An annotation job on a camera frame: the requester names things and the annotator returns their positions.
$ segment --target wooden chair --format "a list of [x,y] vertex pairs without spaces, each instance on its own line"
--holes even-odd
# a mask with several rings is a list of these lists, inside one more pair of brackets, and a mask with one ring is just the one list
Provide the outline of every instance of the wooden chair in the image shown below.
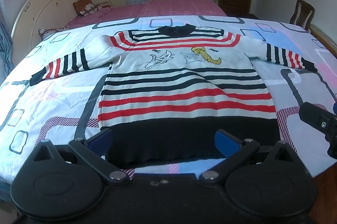
[[303,0],[297,0],[295,13],[290,19],[290,24],[297,25],[308,31],[315,9],[312,5]]

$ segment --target yellow cat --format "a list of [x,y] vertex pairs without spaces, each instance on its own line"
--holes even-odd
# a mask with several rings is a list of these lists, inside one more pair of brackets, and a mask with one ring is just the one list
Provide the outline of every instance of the yellow cat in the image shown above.
[[195,53],[195,54],[200,54],[201,56],[203,56],[203,58],[209,62],[209,63],[213,63],[213,64],[221,64],[221,58],[217,59],[217,60],[213,60],[211,56],[209,56],[206,52],[206,49],[204,47],[202,48],[192,48],[192,51]]

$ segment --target bed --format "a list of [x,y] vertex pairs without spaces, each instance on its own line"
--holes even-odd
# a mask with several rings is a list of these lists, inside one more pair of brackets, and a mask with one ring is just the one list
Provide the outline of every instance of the bed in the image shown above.
[[212,0],[153,0],[146,4],[103,8],[88,15],[77,16],[73,2],[78,0],[27,0],[14,23],[12,62],[17,65],[41,42],[38,29],[78,28],[127,18],[168,15],[226,16]]
[[[336,162],[327,155],[329,144],[324,135],[300,121],[298,116],[299,105],[304,101],[330,112],[337,102],[337,60],[308,32],[294,25],[225,15],[136,17],[96,22],[48,37],[34,46],[1,85],[0,98],[6,101],[5,107],[0,110],[0,178],[4,193],[1,198],[5,198],[9,184],[40,140],[48,138],[54,144],[67,144],[74,138],[88,139],[99,132],[97,98],[108,66],[43,81],[30,87],[29,79],[33,73],[56,57],[87,45],[98,35],[113,36],[122,30],[153,30],[161,26],[181,26],[186,23],[221,28],[261,39],[292,50],[314,62],[318,73],[252,60],[274,100],[280,138],[298,153],[312,176],[320,174]],[[127,173],[130,176],[135,172],[195,173],[198,176],[221,160],[147,166],[127,170]]]

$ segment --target patterned pillow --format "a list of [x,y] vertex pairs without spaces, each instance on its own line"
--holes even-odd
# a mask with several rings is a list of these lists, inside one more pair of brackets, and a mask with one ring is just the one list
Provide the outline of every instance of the patterned pillow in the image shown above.
[[101,6],[95,5],[91,0],[79,0],[73,5],[76,12],[82,16],[87,16],[102,9]]
[[69,30],[68,27],[60,27],[60,28],[40,28],[38,30],[39,35],[41,36],[42,40],[46,39],[47,37],[61,31]]

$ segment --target bedspread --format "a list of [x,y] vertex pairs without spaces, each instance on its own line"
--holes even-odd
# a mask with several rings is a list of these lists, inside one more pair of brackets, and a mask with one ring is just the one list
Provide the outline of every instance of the bedspread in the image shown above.
[[172,15],[226,16],[212,0],[153,0],[146,4],[103,8],[88,16],[77,16],[66,26],[73,29],[127,18]]
[[[99,35],[119,31],[153,30],[161,26],[222,28],[287,48],[315,63],[318,72],[297,70],[252,59],[251,62],[272,95],[281,138],[298,153],[315,176],[336,160],[327,155],[324,135],[299,119],[299,105],[308,101],[330,112],[337,98],[337,60],[302,28],[278,22],[217,16],[164,16],[98,23],[55,33],[37,45],[0,87],[0,178],[11,183],[34,146],[44,138],[67,144],[99,132],[98,97],[108,65],[69,74],[29,86],[31,75],[46,63],[85,47]],[[199,160],[127,170],[154,173],[195,173],[197,176],[218,160]]]

